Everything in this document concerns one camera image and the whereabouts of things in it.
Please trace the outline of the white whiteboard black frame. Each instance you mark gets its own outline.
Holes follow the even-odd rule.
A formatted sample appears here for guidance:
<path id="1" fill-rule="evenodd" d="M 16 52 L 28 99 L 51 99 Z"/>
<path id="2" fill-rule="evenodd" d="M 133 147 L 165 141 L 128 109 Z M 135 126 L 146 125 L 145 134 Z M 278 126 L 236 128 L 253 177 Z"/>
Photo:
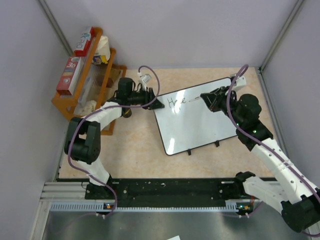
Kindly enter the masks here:
<path id="1" fill-rule="evenodd" d="M 219 143 L 236 136 L 236 128 L 222 111 L 211 112 L 202 99 L 189 102 L 231 84 L 229 77 L 162 94 L 165 108 L 154 110 L 164 152 L 168 156 Z"/>

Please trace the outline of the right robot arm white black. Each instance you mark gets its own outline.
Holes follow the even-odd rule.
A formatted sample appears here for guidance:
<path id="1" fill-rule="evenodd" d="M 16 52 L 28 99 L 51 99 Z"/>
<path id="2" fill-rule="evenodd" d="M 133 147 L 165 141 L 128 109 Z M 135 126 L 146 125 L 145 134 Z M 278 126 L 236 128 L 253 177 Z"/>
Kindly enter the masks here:
<path id="1" fill-rule="evenodd" d="M 262 108 L 258 98 L 252 94 L 237 97 L 228 87 L 199 97 L 211 112 L 221 111 L 231 120 L 240 142 L 263 161 L 279 184 L 272 186 L 251 172 L 240 172 L 235 177 L 234 194 L 239 198 L 251 195 L 262 200 L 297 233 L 304 233 L 319 223 L 320 189 L 298 170 L 260 121 Z"/>

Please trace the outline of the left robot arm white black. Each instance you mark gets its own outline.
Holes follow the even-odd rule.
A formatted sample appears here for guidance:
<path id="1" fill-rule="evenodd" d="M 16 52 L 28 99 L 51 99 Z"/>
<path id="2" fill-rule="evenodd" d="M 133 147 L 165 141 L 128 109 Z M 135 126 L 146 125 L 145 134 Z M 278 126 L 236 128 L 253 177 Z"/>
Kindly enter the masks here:
<path id="1" fill-rule="evenodd" d="M 114 187 L 108 183 L 111 176 L 100 160 L 101 131 L 118 118 L 129 118 L 131 108 L 165 107 L 151 87 L 144 87 L 142 83 L 135 87 L 131 78 L 121 78 L 114 95 L 102 107 L 84 117 L 73 117 L 68 125 L 64 145 L 68 162 L 74 169 L 86 173 L 90 183 L 96 185 L 97 194 L 105 199 L 113 194 Z"/>

